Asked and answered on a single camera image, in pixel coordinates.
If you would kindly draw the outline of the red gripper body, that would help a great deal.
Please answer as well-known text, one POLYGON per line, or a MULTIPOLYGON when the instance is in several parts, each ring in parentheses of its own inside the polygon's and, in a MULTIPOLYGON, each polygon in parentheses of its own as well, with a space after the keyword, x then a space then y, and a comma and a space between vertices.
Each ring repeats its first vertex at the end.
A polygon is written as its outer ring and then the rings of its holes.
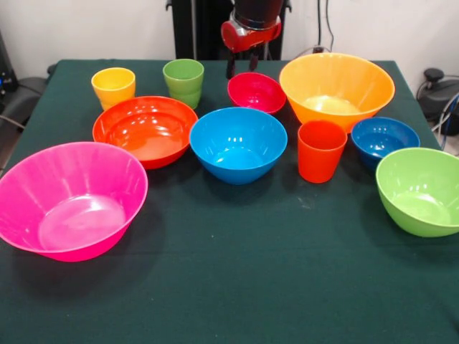
POLYGON ((224 45, 232 53, 238 53, 273 41, 280 35, 281 28, 279 19, 267 29, 248 29, 231 19, 221 25, 221 35, 224 45))

